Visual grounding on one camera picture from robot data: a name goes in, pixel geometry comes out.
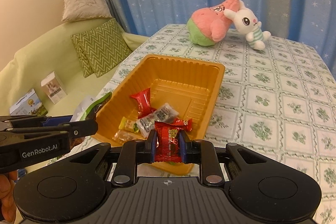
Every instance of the box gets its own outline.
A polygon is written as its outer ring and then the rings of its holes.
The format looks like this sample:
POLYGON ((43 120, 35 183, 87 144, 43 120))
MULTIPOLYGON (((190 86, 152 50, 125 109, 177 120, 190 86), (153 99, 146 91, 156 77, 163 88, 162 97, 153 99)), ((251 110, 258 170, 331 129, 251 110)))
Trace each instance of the box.
POLYGON ((14 105, 9 109, 11 115, 38 115, 42 116, 48 113, 41 100, 35 93, 34 89, 31 89, 21 97, 14 105))
MULTIPOLYGON (((92 137, 121 146, 113 140, 123 117, 135 121, 138 116, 137 101, 130 98, 148 87, 151 88, 151 106, 159 108, 168 103, 182 120, 193 119, 191 140, 203 139, 225 72, 222 64, 164 55, 147 55, 113 91, 112 98, 97 114, 98 131, 92 137)), ((168 162, 155 162, 161 170, 185 175, 193 167, 168 162)))
POLYGON ((62 86, 62 82, 54 71, 41 81, 42 90, 54 104, 67 95, 62 86))

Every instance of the orange plastic tray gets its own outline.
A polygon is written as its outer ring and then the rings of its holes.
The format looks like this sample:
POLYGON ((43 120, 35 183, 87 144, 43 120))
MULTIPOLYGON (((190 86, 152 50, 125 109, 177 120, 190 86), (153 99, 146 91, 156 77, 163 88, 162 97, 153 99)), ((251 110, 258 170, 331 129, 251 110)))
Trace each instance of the orange plastic tray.
MULTIPOLYGON (((137 101, 129 96, 151 87, 151 105, 169 103, 183 120, 193 119, 189 138, 203 139, 216 103, 225 67, 222 64, 164 55, 147 55, 112 93, 111 100, 97 115, 94 138, 120 146, 112 137, 123 116, 137 119, 137 101)), ((156 168, 176 175, 191 171, 192 164, 155 162, 156 168)))

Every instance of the metal screw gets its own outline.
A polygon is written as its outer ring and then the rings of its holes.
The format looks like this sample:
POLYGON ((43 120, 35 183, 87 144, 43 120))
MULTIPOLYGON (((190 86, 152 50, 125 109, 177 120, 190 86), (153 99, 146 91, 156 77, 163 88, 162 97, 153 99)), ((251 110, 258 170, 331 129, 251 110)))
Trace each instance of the metal screw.
POLYGON ((129 176, 126 175, 118 175, 114 178, 114 181, 116 183, 120 183, 120 184, 124 184, 126 182, 129 182, 131 179, 129 178, 129 176))
POLYGON ((205 180, 209 183, 219 183, 222 181, 222 178, 218 175, 210 175, 210 176, 207 176, 205 180))

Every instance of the white bunny plush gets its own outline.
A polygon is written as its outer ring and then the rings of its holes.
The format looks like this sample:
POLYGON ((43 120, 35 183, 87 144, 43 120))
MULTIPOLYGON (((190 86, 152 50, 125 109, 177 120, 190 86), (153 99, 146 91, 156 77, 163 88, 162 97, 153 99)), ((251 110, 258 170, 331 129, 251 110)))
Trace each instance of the white bunny plush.
POLYGON ((244 2, 241 0, 238 12, 234 12, 230 9, 224 9, 224 15, 231 19, 241 34, 246 35, 251 48, 255 50, 263 50, 265 43, 270 37, 271 33, 268 31, 262 32, 261 22, 258 21, 254 13, 245 7, 244 2))

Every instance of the hand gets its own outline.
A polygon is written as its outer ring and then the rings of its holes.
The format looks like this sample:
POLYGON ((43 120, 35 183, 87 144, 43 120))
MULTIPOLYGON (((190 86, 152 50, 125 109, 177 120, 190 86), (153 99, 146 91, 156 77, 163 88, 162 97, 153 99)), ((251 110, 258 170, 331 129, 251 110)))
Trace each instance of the hand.
POLYGON ((0 201, 1 212, 5 220, 14 222, 16 218, 16 205, 13 198, 14 180, 17 180, 17 171, 8 175, 0 175, 0 201))

